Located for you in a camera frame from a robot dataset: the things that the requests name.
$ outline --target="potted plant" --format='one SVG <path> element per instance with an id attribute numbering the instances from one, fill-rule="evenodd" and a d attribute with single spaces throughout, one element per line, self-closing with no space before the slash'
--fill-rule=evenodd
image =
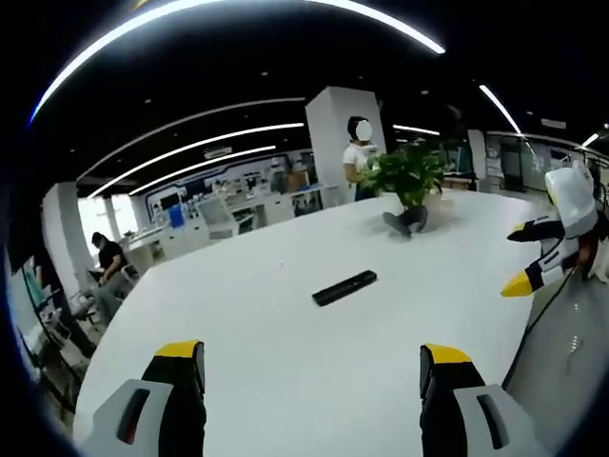
<path id="1" fill-rule="evenodd" d="M 418 224 L 416 231 L 421 231 L 427 222 L 425 195 L 431 189 L 442 192 L 443 164 L 438 152 L 427 145 L 408 145 L 370 161 L 363 185 L 377 193 L 395 192 L 403 206 L 398 216 L 384 213 L 384 221 L 402 234 L 409 235 L 413 224 Z"/>

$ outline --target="green leaves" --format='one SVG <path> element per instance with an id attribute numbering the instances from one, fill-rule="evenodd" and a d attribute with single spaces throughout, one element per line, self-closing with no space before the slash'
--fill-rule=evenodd
<path id="1" fill-rule="evenodd" d="M 363 185 L 377 192 L 396 192 L 405 207 L 422 205 L 425 194 L 443 181 L 437 152 L 425 146 L 400 147 L 370 160 Z"/>

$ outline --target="blue object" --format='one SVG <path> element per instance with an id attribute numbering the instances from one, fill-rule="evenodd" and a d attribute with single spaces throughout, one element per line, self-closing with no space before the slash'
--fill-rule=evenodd
<path id="1" fill-rule="evenodd" d="M 182 207 L 180 205 L 174 205 L 168 212 L 169 222 L 174 229 L 184 225 L 184 214 L 182 214 Z"/>

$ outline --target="window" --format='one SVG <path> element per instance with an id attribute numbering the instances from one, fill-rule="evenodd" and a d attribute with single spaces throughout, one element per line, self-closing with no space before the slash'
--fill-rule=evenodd
<path id="1" fill-rule="evenodd" d="M 106 213 L 106 204 L 101 197 L 96 198 L 81 198 L 78 200 L 78 211 L 80 212 L 80 221 L 85 233 L 88 252 L 93 258 L 97 256 L 97 248 L 91 243 L 91 236 L 95 231 L 99 231 L 107 238 L 112 239 L 112 230 L 110 229 L 110 221 Z"/>
<path id="2" fill-rule="evenodd" d="M 138 231 L 135 211 L 128 195 L 112 195 L 112 207 L 116 216 L 116 225 L 121 235 L 125 235 L 128 231 Z"/>

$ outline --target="black shirt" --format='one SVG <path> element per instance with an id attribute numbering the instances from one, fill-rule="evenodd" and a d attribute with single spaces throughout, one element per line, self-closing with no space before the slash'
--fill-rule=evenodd
<path id="1" fill-rule="evenodd" d="M 99 250 L 99 265 L 104 271 L 110 268 L 115 255 L 121 256 L 121 265 L 116 270 L 118 271 L 127 264 L 127 259 L 125 258 L 125 254 L 123 254 L 123 250 L 120 246 L 113 241 L 106 241 L 106 245 Z"/>

